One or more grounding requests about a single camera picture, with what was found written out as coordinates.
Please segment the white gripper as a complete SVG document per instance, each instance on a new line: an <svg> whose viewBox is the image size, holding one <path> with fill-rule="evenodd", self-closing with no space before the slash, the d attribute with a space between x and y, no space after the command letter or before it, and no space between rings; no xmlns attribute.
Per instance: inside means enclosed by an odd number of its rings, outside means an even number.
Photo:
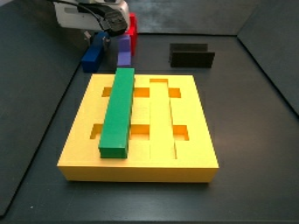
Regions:
<svg viewBox="0 0 299 224"><path fill-rule="evenodd" d="M53 0L62 27L87 30L85 39L93 43L94 32L125 33L130 27L130 10L126 0ZM102 39L105 50L110 36Z"/></svg>

